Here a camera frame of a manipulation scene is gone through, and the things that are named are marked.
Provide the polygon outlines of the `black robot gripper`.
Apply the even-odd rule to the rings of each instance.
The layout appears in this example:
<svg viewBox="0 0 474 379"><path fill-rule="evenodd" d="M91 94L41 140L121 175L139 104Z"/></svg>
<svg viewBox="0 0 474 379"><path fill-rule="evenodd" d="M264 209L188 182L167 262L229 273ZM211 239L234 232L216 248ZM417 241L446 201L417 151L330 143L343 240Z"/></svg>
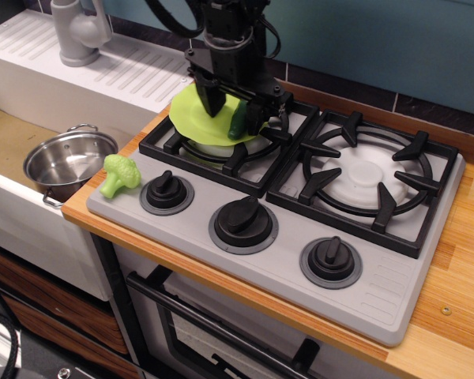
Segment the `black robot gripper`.
<svg viewBox="0 0 474 379"><path fill-rule="evenodd" d="M272 116L289 112L293 95L265 67L266 39L252 35L241 41L206 36L205 48L185 52L190 63L197 94L206 113L214 118L229 94L249 101L246 105L246 128L257 136Z"/></svg>

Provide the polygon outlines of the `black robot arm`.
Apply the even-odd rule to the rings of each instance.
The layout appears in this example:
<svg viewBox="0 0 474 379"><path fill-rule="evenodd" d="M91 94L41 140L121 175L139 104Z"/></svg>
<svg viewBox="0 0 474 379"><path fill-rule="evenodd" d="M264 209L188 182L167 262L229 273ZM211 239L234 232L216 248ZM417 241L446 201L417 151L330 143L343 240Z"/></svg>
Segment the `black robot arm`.
<svg viewBox="0 0 474 379"><path fill-rule="evenodd" d="M216 116L232 95L246 102L249 135L259 134L271 117L289 112L293 95L265 67L267 1L203 1L205 47L185 53L205 111Z"/></svg>

